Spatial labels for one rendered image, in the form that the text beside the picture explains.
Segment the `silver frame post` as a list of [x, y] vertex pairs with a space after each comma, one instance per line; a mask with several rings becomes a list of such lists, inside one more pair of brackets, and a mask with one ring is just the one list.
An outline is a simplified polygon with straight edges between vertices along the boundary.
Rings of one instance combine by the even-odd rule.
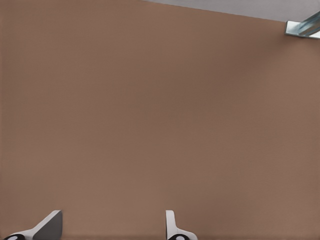
[[320, 40], [320, 11], [301, 22], [288, 20], [284, 34]]

